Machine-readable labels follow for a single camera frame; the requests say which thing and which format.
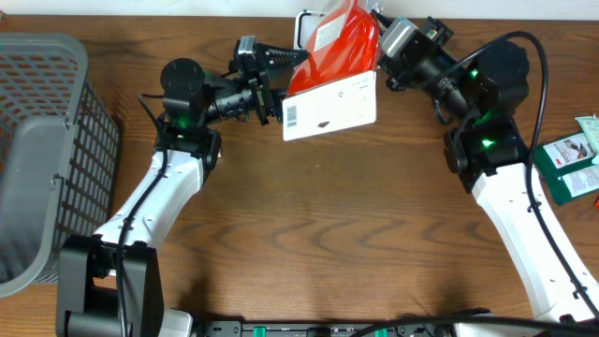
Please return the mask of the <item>pale green wipes packet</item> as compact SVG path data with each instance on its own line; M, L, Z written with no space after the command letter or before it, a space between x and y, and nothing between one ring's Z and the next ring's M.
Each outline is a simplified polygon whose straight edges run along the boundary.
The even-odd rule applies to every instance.
M592 150L595 152L595 157L592 159L592 163L595 166L599 165L599 123L596 115L576 117L576 121L579 123L587 141L591 145Z

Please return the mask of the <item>green grip gloves package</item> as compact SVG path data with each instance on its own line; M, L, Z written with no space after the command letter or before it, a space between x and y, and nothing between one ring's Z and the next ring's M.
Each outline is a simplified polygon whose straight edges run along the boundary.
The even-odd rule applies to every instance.
M534 164L557 205L598 192L595 152L583 132L538 145Z

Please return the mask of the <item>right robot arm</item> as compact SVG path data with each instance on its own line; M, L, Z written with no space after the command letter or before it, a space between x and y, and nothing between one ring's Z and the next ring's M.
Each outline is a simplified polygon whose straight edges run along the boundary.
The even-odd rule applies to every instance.
M484 308L447 316L405 315L389 323L398 335L594 336L598 284L577 255L544 195L535 141L521 137L514 115L528 96L530 63L520 39L496 37L462 59L446 51L452 31L428 18L378 15L379 67L387 87L426 92L446 126L444 156L464 190L497 229L533 309L530 319Z

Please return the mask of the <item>red dustpan brush package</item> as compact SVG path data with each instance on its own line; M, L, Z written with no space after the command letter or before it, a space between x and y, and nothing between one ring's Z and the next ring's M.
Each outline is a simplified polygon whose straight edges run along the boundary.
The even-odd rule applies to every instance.
M319 136L376 121L381 28L375 1L329 1L307 41L283 100L283 140Z

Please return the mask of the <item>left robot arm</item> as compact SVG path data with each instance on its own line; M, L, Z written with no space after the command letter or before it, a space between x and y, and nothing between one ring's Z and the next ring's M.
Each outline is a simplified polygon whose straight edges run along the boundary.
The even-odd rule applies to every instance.
M307 51L241 37L228 70L212 75L189 58L160 75L163 104L151 165L120 210L92 235L73 235L59 256L55 330L60 336L194 336L193 315L169 309L158 252L183 206L214 170L222 139L215 125L255 115L281 119L285 89L274 83Z

